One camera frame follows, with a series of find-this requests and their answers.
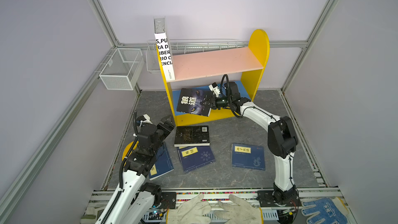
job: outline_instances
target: gray glove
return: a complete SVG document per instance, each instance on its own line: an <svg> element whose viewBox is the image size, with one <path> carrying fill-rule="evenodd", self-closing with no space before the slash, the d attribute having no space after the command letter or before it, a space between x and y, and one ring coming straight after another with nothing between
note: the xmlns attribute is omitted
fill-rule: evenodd
<svg viewBox="0 0 398 224"><path fill-rule="evenodd" d="M239 206L218 201L220 207L225 211L214 211L214 215L218 218L229 220L225 224L263 223L263 212L261 211L261 208L254 208L246 200L235 195L229 195L229 199Z"/></svg>
<svg viewBox="0 0 398 224"><path fill-rule="evenodd" d="M199 194L181 204L177 209L169 209L166 224L209 224L209 217L203 216L211 211L207 201L202 201L204 195Z"/></svg>

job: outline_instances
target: work glove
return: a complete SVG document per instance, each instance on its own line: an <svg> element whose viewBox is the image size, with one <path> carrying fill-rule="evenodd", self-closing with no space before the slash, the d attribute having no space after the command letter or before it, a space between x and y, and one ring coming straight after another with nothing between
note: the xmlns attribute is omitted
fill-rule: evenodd
<svg viewBox="0 0 398 224"><path fill-rule="evenodd" d="M263 212L261 208L254 208L246 200L235 195L229 195L229 199L238 204L238 206L218 201L220 207L225 211L214 211L214 215L218 218L229 220L225 224L263 223Z"/></svg>
<svg viewBox="0 0 398 224"><path fill-rule="evenodd" d="M211 211L210 204L202 201L204 195L199 194L181 204L177 209L169 209L166 224L209 224L209 217L203 216Z"/></svg>
<svg viewBox="0 0 398 224"><path fill-rule="evenodd" d="M308 224L347 224L348 210L340 198L320 198L315 201L301 202L301 210L304 216L311 216L307 219Z"/></svg>

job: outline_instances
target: wire basket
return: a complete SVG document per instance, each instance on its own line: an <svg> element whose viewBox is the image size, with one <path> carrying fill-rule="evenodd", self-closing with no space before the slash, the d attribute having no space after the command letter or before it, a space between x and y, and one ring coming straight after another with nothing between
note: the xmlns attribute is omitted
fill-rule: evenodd
<svg viewBox="0 0 398 224"><path fill-rule="evenodd" d="M156 41L147 41L147 71L160 73ZM238 47L236 39L196 39L196 40L170 40L173 56L206 51L225 50Z"/></svg>
<svg viewBox="0 0 398 224"><path fill-rule="evenodd" d="M141 49L117 48L99 77L109 90L134 90L143 66Z"/></svg>

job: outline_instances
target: bagua symbol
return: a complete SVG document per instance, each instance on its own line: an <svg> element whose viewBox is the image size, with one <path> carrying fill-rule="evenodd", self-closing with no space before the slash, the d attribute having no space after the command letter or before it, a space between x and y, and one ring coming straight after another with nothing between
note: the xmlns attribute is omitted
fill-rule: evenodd
<svg viewBox="0 0 398 224"><path fill-rule="evenodd" d="M203 161L208 161L209 160L209 152L203 152L200 154L200 158L203 159Z"/></svg>
<svg viewBox="0 0 398 224"><path fill-rule="evenodd" d="M259 157L257 157L257 158L254 159L253 165L254 165L255 167L258 167L258 166L261 165L261 162L260 162L260 158L259 158Z"/></svg>

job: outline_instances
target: blue book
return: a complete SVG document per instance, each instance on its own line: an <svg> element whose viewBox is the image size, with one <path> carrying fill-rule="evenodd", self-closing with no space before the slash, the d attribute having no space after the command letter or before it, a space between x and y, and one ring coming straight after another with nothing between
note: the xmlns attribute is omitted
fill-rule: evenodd
<svg viewBox="0 0 398 224"><path fill-rule="evenodd" d="M156 158L155 164L149 171L149 180L158 178L174 169L166 144L159 148Z"/></svg>
<svg viewBox="0 0 398 224"><path fill-rule="evenodd" d="M232 167L266 170L264 147L232 144Z"/></svg>
<svg viewBox="0 0 398 224"><path fill-rule="evenodd" d="M178 150L184 173L215 162L210 146L189 146Z"/></svg>

